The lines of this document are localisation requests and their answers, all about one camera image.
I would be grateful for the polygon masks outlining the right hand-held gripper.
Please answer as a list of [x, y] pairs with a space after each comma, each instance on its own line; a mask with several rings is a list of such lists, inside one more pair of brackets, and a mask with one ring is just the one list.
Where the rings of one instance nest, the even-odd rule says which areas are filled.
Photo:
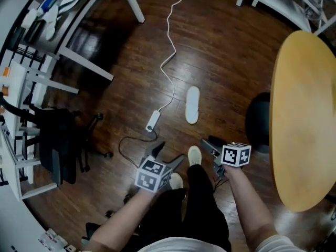
[[250, 162], [251, 146], [247, 144], [227, 144], [223, 139], [210, 135], [201, 139], [201, 146], [214, 158], [214, 172], [220, 179], [225, 178], [224, 165], [242, 168]]

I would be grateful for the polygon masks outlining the person's left leg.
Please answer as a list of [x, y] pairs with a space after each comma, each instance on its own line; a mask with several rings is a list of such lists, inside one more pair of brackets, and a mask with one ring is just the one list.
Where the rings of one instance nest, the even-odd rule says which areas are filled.
[[185, 196], [184, 188], [165, 191], [158, 196], [140, 223], [139, 236], [143, 245], [181, 235]]

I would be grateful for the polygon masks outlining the person's right leg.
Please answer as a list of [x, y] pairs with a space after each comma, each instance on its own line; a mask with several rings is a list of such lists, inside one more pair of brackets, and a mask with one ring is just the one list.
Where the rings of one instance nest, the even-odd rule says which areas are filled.
[[199, 164], [187, 170], [189, 192], [181, 236], [200, 240], [231, 252], [229, 230], [224, 214], [217, 207], [212, 183]]

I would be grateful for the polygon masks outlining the round wooden table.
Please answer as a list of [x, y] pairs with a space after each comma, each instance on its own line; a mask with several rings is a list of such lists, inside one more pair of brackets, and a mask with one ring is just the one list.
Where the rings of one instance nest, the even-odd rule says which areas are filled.
[[327, 196], [336, 183], [336, 56], [318, 36], [298, 30], [285, 39], [245, 131], [254, 150], [269, 154], [287, 209], [303, 212]]

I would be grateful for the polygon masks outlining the person's left forearm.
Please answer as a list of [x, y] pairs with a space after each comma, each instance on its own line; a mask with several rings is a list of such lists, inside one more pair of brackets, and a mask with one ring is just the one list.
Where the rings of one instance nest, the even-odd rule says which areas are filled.
[[140, 189], [94, 232], [84, 252], [120, 252], [148, 212], [155, 196], [155, 193]]

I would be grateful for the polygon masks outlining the person's right forearm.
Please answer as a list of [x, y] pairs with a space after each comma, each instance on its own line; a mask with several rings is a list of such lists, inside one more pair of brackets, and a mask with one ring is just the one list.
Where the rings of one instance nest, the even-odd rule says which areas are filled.
[[225, 166], [238, 217], [251, 251], [276, 235], [273, 217], [241, 168]]

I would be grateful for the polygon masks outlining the blue packet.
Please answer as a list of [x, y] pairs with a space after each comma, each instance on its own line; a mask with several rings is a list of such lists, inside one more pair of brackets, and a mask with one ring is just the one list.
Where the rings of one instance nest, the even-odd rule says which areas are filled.
[[51, 7], [51, 4], [52, 4], [53, 0], [44, 0], [38, 10], [41, 10], [43, 13], [46, 13], [49, 11], [50, 7]]

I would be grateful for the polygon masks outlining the small packets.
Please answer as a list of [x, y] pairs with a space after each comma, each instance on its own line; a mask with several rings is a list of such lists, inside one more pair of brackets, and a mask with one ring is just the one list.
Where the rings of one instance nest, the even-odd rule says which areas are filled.
[[78, 252], [77, 248], [69, 244], [51, 228], [45, 231], [38, 241], [48, 249], [49, 252]]

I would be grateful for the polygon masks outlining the tall white shelf unit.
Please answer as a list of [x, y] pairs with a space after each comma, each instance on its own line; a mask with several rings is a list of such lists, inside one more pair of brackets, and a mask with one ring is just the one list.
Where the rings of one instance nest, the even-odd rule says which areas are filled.
[[[243, 0], [237, 0], [241, 6]], [[251, 5], [262, 4], [286, 18], [301, 30], [320, 35], [336, 25], [336, 13], [328, 17], [325, 13], [327, 0], [253, 0]]]

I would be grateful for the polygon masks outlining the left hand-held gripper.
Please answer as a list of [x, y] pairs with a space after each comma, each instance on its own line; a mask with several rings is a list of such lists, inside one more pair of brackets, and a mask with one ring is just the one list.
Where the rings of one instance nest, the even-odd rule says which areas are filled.
[[136, 187], [153, 193], [158, 192], [168, 184], [173, 171], [184, 161], [185, 154], [180, 154], [169, 162], [158, 161], [156, 158], [164, 146], [165, 141], [161, 141], [147, 148], [136, 172]]

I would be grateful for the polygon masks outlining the person's beige shoe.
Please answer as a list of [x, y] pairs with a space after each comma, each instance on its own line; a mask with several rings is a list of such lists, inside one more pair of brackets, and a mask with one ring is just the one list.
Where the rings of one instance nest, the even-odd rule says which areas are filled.
[[172, 173], [169, 180], [169, 185], [172, 190], [183, 188], [183, 180], [178, 173]]
[[202, 153], [196, 145], [189, 148], [187, 157], [190, 167], [193, 165], [201, 165], [202, 163]]

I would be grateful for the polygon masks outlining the white power strip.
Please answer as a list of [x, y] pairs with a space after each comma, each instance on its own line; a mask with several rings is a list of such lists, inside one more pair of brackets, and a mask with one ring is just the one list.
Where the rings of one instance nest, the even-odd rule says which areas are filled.
[[160, 111], [159, 110], [154, 110], [145, 129], [148, 131], [148, 132], [153, 132], [154, 131], [154, 128], [160, 118]]

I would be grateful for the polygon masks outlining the white storage rack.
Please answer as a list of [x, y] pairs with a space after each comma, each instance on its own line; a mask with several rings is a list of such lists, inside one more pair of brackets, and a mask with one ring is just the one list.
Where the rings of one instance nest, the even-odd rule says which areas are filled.
[[[34, 68], [26, 68], [22, 64], [11, 60], [9, 66], [9, 75], [4, 77], [9, 86], [9, 94], [4, 97], [5, 101], [18, 109], [23, 108], [24, 90], [27, 81], [37, 80], [40, 83], [50, 82], [49, 79], [39, 77], [33, 74]], [[14, 148], [14, 139], [16, 136], [22, 135], [27, 132], [29, 135], [37, 135], [38, 129], [33, 127], [20, 126], [19, 114], [10, 113], [8, 110], [4, 113], [5, 125], [0, 128], [0, 138], [2, 143], [2, 169], [4, 170], [5, 177], [11, 187], [14, 196], [18, 201], [36, 196], [49, 190], [57, 188], [56, 183], [30, 190], [22, 193], [20, 185], [20, 169], [33, 171], [35, 165], [40, 165], [39, 158], [34, 157], [31, 159], [23, 158], [23, 155], [17, 155]]]

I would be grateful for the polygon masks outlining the person's left beige shoe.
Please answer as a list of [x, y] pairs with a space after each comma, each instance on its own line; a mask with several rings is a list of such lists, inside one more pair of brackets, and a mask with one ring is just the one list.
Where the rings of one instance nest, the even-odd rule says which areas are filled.
[[183, 180], [178, 173], [172, 173], [169, 180], [169, 185], [172, 190], [183, 188]]

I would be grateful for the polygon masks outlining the person's right beige shoe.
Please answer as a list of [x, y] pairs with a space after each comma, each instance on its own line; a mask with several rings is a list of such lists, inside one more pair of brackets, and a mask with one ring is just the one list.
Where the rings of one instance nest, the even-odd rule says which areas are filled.
[[196, 145], [189, 148], [187, 157], [190, 167], [193, 165], [201, 165], [202, 163], [202, 153]]

